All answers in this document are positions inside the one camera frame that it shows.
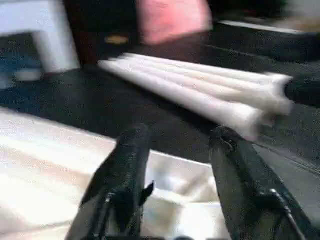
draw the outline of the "black object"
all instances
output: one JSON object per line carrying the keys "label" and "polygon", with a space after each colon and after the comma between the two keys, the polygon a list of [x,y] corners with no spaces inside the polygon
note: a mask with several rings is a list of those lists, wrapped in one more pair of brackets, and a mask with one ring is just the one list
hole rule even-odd
{"label": "black object", "polygon": [[233,130],[212,131],[210,161],[232,239],[320,239],[282,180]]}
{"label": "black object", "polygon": [[320,72],[295,77],[285,85],[284,94],[295,103],[320,108]]}
{"label": "black object", "polygon": [[146,189],[150,133],[144,124],[126,129],[113,152],[95,172],[67,240],[102,240],[106,236],[139,236]]}
{"label": "black object", "polygon": [[264,40],[258,53],[281,62],[304,63],[320,60],[320,33],[288,34]]}

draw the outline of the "black floor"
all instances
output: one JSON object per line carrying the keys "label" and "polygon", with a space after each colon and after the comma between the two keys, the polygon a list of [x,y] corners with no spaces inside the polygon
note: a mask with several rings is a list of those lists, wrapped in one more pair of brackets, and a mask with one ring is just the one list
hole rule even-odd
{"label": "black floor", "polygon": [[[218,25],[214,32],[198,33],[154,47],[141,46],[132,52],[292,76],[320,69],[319,63],[279,63],[258,56],[255,46],[261,46],[260,39],[268,36],[274,33]],[[112,138],[131,123],[145,123],[153,132],[153,149],[203,163],[208,162],[209,132],[216,126],[99,69],[74,70],[39,82],[19,83],[0,91],[0,106]],[[263,132],[271,141],[281,136],[277,143],[313,162],[318,159],[320,149],[319,117],[317,110],[299,105],[291,117]]]}

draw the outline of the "dark surface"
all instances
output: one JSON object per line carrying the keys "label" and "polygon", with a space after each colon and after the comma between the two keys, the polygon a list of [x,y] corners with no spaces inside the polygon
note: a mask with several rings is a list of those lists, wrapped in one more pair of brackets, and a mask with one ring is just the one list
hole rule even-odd
{"label": "dark surface", "polygon": [[[218,127],[211,133],[210,149],[219,199],[232,239],[320,239],[297,200],[250,142],[229,128]],[[288,170],[294,174],[296,169]],[[319,212],[319,208],[314,207],[314,211]],[[319,229],[319,217],[311,217],[311,221]]]}
{"label": "dark surface", "polygon": [[[317,62],[276,62],[253,54],[252,43],[261,46],[260,39],[268,36],[277,35],[218,24],[213,32],[198,33],[152,47],[140,46],[132,52],[291,76],[319,69]],[[101,52],[106,49],[100,46]],[[204,163],[208,162],[209,131],[215,126],[182,107],[98,69],[91,72],[75,70],[40,82],[21,83],[0,92],[0,106],[112,138],[131,123],[145,123],[153,133],[152,149]],[[272,144],[284,146],[315,163],[320,149],[319,117],[318,110],[297,105],[290,117],[280,119],[273,129],[265,129],[263,133]]]}

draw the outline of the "white tube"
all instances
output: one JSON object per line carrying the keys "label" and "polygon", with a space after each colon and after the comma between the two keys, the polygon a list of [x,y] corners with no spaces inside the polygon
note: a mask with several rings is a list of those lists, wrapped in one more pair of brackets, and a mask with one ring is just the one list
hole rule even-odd
{"label": "white tube", "polygon": [[255,140],[263,118],[259,109],[242,103],[226,102],[207,94],[168,82],[138,70],[128,70],[114,61],[100,61],[99,66],[125,80],[237,131],[247,140]]}
{"label": "white tube", "polygon": [[143,62],[137,62],[134,59],[122,59],[116,60],[116,62],[128,69],[128,71],[139,70],[224,101],[239,102],[261,110],[284,115],[288,114],[291,109],[289,100],[271,95],[267,91],[264,94],[262,94],[261,91],[258,93],[256,91],[243,92],[185,75],[167,72],[154,66],[146,66],[143,65]]}
{"label": "white tube", "polygon": [[236,78],[230,78],[220,75],[212,75],[209,73],[197,71],[197,70],[191,70],[179,66],[173,66],[173,65],[167,65],[160,62],[155,61],[148,61],[141,58],[125,58],[125,60],[137,62],[140,65],[146,65],[149,67],[154,67],[157,69],[162,69],[167,72],[172,72],[176,74],[181,74],[190,78],[199,79],[211,84],[216,84],[224,87],[228,87],[231,89],[244,91],[244,92],[251,92],[251,91],[257,91],[261,92],[262,90],[265,91],[266,87],[264,84],[259,84],[256,82],[249,82],[249,81],[242,81],[238,80]]}
{"label": "white tube", "polygon": [[235,69],[209,66],[203,64],[196,64],[191,62],[170,60],[165,58],[158,58],[152,56],[145,56],[139,54],[126,53],[124,57],[146,60],[154,63],[167,64],[170,66],[175,66],[179,68],[185,68],[189,70],[199,71],[207,74],[218,75],[226,78],[238,79],[241,81],[260,83],[260,84],[270,84],[278,81],[283,81],[285,79],[290,79],[290,76],[283,74],[273,74],[273,75],[264,75],[260,73],[240,71]]}

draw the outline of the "white surface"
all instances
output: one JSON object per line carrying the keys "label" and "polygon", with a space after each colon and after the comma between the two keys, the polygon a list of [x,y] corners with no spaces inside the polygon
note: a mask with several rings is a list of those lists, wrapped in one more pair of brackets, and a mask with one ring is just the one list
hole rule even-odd
{"label": "white surface", "polygon": [[[188,72],[185,72],[185,69],[181,67],[172,67],[171,65],[167,66],[162,63],[155,63],[144,59],[130,57],[120,60],[115,59],[115,61],[130,71],[139,70],[162,78],[166,81],[208,94],[217,99],[247,104],[257,109],[277,114],[286,115],[290,111],[291,102],[288,99],[284,98],[280,94],[272,94],[272,91],[275,92],[273,89],[277,89],[275,84],[261,85],[257,83],[249,83],[250,85],[254,85],[255,90],[251,88],[250,91],[243,91],[233,89],[230,86],[233,86],[232,82],[238,82],[245,88],[247,83],[233,78],[224,77],[222,81],[219,76],[217,77],[216,75],[210,74],[210,76],[207,77],[208,80],[204,81],[197,78],[198,75],[201,75],[200,73],[192,71],[192,75],[189,76]],[[221,83],[226,84],[229,87],[219,85]]]}
{"label": "white surface", "polygon": [[40,31],[35,41],[46,71],[59,73],[80,67],[60,1],[0,3],[0,23],[0,36]]}
{"label": "white surface", "polygon": [[[2,108],[0,123],[0,239],[64,239],[115,141]],[[145,235],[229,239],[210,165],[151,151],[146,184],[152,180]]]}
{"label": "white surface", "polygon": [[303,32],[289,29],[289,28],[281,28],[281,27],[274,27],[274,26],[265,26],[265,25],[259,25],[259,24],[253,24],[253,23],[247,23],[247,22],[241,22],[241,21],[221,21],[221,24],[234,26],[234,27],[241,27],[241,28],[248,28],[248,29],[257,29],[257,30],[263,30],[263,31],[270,31],[270,32],[277,32],[277,33],[285,33],[285,34],[301,34]]}
{"label": "white surface", "polygon": [[257,108],[223,101],[144,71],[128,69],[115,61],[100,61],[99,66],[211,121],[228,126],[248,140],[253,141],[258,135],[263,111]]}

